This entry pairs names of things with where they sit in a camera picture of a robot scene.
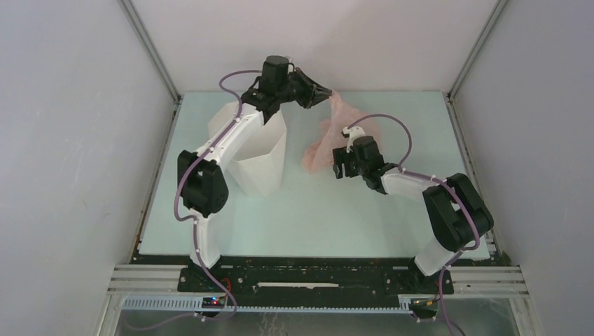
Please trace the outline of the pink plastic trash bag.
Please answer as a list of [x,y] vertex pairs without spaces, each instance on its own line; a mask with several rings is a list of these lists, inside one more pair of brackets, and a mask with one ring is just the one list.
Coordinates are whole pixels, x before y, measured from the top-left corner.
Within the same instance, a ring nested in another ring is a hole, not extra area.
[[349,105],[337,91],[333,91],[329,102],[331,104],[331,117],[320,122],[321,136],[316,142],[307,147],[301,161],[302,168],[309,174],[316,174],[331,167],[333,165],[332,150],[347,145],[348,137],[345,138],[341,134],[342,130],[368,115]]

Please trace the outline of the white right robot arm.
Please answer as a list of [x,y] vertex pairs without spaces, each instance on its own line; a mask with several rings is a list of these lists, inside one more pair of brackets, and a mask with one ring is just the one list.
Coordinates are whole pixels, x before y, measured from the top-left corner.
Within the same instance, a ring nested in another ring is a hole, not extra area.
[[424,204],[433,238],[409,263],[407,282],[418,293],[436,282],[435,273],[466,251],[477,249],[494,219],[470,178],[456,173],[441,180],[386,162],[372,136],[360,136],[332,151],[337,179],[360,176],[383,195],[399,195]]

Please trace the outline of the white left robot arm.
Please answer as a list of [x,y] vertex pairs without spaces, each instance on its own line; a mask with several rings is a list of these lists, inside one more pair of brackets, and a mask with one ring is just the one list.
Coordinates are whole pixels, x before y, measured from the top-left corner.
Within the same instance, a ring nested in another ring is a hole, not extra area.
[[253,70],[254,82],[238,94],[225,81],[243,70],[225,75],[219,87],[237,100],[237,109],[206,143],[194,151],[183,150],[177,158],[177,188],[173,213],[179,222],[192,222],[190,259],[200,266],[194,282],[204,291],[214,291],[221,283],[221,272],[213,267],[220,259],[213,218],[225,207],[229,189],[224,173],[231,159],[281,110],[296,102],[310,109],[327,100],[331,89],[311,79],[287,57],[270,55],[260,70]]

